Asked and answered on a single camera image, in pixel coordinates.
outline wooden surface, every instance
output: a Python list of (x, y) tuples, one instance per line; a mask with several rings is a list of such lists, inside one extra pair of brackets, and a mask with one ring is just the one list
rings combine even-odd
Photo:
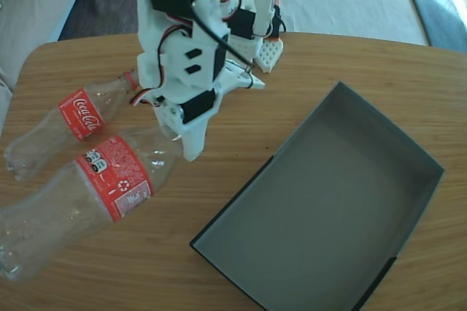
[[(467, 55), (392, 42), (286, 34), (264, 91), (234, 91), (210, 123), (200, 159), (124, 220), (84, 239), (25, 285), (0, 283), (0, 310), (259, 310), (188, 243), (341, 80), (446, 169), (441, 187), (369, 310), (467, 310)], [(64, 96), (136, 65), (134, 35), (39, 48), (16, 87), (1, 151)], [(64, 153), (34, 183), (0, 169), (0, 205), (45, 183), (63, 163), (151, 108), (125, 106), (97, 137)]]

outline open box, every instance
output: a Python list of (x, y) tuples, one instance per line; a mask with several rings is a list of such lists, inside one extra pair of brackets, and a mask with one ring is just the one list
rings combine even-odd
[(266, 310), (358, 310), (442, 174), (339, 83), (191, 246)]

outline plastic bottle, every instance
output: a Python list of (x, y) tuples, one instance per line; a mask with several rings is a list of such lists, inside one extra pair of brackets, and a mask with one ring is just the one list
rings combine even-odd
[(108, 82), (92, 83), (65, 98), (33, 129), (9, 144), (7, 169), (18, 181), (32, 180), (62, 150), (99, 130), (138, 87), (138, 74), (126, 72)]
[(25, 200), (0, 210), (0, 277), (33, 277), (60, 250), (157, 194), (182, 155), (158, 126), (112, 137), (65, 165)]

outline bottle label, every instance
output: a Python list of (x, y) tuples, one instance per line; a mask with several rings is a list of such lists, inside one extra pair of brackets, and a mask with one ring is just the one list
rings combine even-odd
[(153, 195), (146, 170), (119, 136), (77, 158), (114, 222)]
[(84, 88), (64, 99), (58, 109), (79, 141), (105, 124)]

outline white 3d-printed part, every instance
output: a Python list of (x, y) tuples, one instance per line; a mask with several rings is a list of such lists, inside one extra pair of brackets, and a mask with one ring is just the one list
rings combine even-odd
[(281, 40), (268, 41), (265, 39), (255, 62), (263, 72), (271, 72), (283, 50), (284, 43)]

